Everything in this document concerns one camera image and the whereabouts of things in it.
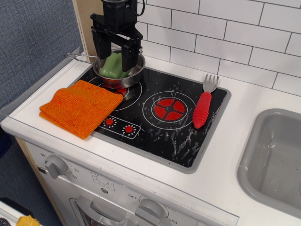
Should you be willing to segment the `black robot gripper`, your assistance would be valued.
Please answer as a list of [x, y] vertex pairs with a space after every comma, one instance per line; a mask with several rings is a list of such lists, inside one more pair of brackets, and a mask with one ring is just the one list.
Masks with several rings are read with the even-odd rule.
[[93, 13], [92, 36], [99, 59], [111, 55], [111, 44], [121, 46], [122, 71], [136, 66], [143, 35], [136, 29], [138, 12], [136, 0], [103, 0], [103, 14]]

